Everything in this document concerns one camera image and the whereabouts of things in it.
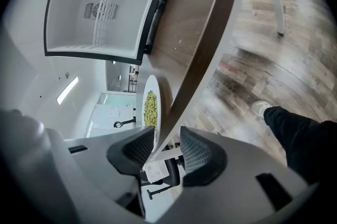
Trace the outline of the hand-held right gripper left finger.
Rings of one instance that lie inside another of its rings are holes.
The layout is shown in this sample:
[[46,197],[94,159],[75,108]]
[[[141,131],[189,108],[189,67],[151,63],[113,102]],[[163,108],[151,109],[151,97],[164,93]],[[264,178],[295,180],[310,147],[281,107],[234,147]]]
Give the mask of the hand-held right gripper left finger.
[[145,218],[141,171],[154,148],[154,128],[64,141],[84,174],[103,194]]

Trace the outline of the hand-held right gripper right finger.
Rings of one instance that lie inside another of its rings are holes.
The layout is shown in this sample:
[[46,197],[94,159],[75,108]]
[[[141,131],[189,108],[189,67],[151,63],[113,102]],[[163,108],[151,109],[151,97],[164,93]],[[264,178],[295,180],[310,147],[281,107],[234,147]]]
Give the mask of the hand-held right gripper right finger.
[[159,223],[287,223],[310,197],[297,173],[257,146],[181,128],[183,189]]

